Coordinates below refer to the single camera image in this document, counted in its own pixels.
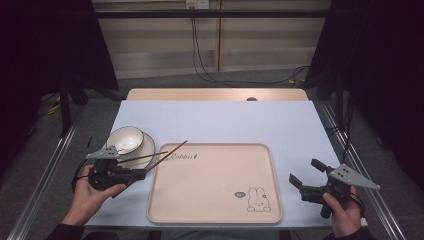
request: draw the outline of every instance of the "metal rod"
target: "metal rod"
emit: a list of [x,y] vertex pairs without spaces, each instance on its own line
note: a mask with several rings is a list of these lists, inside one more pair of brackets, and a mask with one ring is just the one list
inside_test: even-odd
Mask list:
[[143,159],[143,158],[147,158],[147,157],[153,157],[153,156],[160,155],[160,154],[167,153],[167,152],[168,151],[160,152],[160,153],[153,153],[153,154],[149,154],[149,155],[141,156],[141,157],[136,157],[136,158],[130,158],[130,159],[127,159],[127,160],[120,161],[120,162],[118,162],[118,164],[130,162],[130,161],[134,161],[134,160],[138,160],[138,159]]
[[69,18],[96,17],[114,18],[327,18],[357,15],[355,11],[330,10],[228,10],[228,9],[199,9],[199,10],[97,10],[96,12],[40,12],[38,15]]
[[172,150],[170,153],[166,154],[165,157],[161,158],[159,161],[157,161],[155,164],[153,164],[152,166],[150,166],[149,168],[146,169],[146,172],[149,172],[150,170],[152,170],[153,168],[155,168],[159,163],[161,163],[163,160],[165,160],[169,155],[173,154],[175,151],[177,151],[178,148],[180,148],[182,145],[184,145],[187,142],[187,140],[185,140],[183,143],[181,143],[180,145],[178,145],[176,148],[174,148],[174,150]]

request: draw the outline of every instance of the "electrical outlet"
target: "electrical outlet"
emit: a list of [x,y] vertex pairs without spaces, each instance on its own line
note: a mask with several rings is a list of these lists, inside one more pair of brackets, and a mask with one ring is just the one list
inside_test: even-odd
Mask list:
[[209,9],[209,0],[197,0],[197,9]]
[[197,9],[197,0],[186,0],[187,9]]

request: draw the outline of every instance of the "black curtain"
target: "black curtain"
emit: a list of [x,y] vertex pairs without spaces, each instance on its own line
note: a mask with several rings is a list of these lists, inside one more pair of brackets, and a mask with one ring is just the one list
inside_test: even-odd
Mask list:
[[400,167],[424,190],[424,3],[339,0],[330,9],[356,14],[325,21],[306,82],[328,98],[340,77]]
[[0,171],[27,139],[40,98],[81,78],[118,90],[116,76],[90,0],[0,1]]

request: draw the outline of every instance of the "sleeve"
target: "sleeve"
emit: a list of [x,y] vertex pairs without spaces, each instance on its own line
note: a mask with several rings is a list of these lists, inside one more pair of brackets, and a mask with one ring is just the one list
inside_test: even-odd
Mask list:
[[324,240],[376,240],[368,229],[360,228],[358,231],[341,238],[334,237],[334,234],[331,233]]
[[46,240],[80,240],[84,234],[84,227],[58,224]]

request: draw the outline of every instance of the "chopsticks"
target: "chopsticks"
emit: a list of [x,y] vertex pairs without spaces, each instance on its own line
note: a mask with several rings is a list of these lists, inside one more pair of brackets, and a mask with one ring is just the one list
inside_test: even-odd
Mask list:
[[145,155],[145,156],[136,157],[136,158],[130,158],[130,159],[127,159],[127,160],[120,161],[120,162],[118,162],[118,164],[124,163],[124,162],[130,162],[130,161],[134,161],[134,160],[138,160],[138,159],[142,159],[142,158],[153,157],[153,156],[164,154],[164,153],[167,153],[167,152],[168,151],[160,152],[160,153],[153,153],[153,154],[150,154],[150,155]]
[[187,142],[187,140],[185,140],[183,143],[181,143],[180,145],[178,145],[176,148],[174,148],[174,150],[172,150],[171,152],[169,152],[168,154],[166,154],[165,157],[161,158],[155,164],[153,164],[149,168],[146,168],[146,173],[148,173],[150,170],[152,170],[153,168],[155,168],[159,163],[161,163],[163,160],[165,160],[169,155],[171,155],[172,153],[174,153],[175,151],[177,151],[177,149],[180,148],[182,145],[184,145],[186,142]]

